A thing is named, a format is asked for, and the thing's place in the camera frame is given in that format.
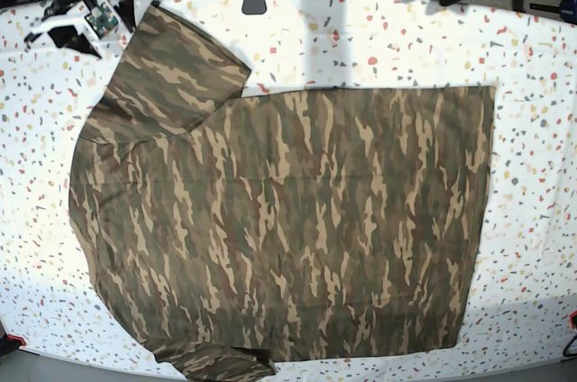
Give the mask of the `camouflage T-shirt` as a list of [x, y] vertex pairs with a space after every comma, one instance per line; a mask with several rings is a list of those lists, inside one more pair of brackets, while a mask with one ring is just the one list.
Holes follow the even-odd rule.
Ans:
[[148, 7], [70, 172], [71, 226], [110, 313], [190, 381], [452, 348], [494, 88], [245, 97], [250, 73]]

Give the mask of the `terrazzo pattern table cloth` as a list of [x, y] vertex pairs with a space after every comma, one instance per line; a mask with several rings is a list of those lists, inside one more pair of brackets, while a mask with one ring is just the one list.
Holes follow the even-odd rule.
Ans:
[[[136, 0], [142, 14], [152, 0]], [[550, 364], [576, 308], [576, 30], [431, 0], [158, 0], [241, 58], [245, 92], [493, 84], [492, 193], [458, 344], [382, 359], [282, 364], [279, 381], [419, 381]], [[75, 141], [130, 36], [100, 59], [23, 43], [44, 5], [1, 12], [1, 322], [29, 351], [175, 379], [109, 315], [70, 228]]]

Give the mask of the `red table clamp right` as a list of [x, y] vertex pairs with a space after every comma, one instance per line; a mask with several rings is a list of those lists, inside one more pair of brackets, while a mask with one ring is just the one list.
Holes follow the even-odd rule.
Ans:
[[569, 320], [570, 320], [570, 326], [574, 330], [577, 330], [577, 311], [570, 314]]

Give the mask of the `red table clamp left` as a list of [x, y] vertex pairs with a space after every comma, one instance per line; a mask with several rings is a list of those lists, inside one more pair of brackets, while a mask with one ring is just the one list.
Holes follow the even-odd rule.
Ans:
[[21, 337], [4, 334], [0, 340], [0, 347], [1, 351], [9, 351], [9, 350], [17, 350], [20, 347], [24, 346], [25, 342]]

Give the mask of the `red table clamp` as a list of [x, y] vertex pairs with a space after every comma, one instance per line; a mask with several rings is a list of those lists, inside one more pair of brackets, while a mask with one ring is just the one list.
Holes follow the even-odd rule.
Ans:
[[24, 346], [25, 342], [21, 337], [4, 334], [0, 340], [0, 347], [1, 351], [9, 351], [9, 350], [17, 350], [20, 347]]
[[570, 314], [569, 320], [570, 320], [570, 326], [574, 330], [577, 330], [577, 311]]

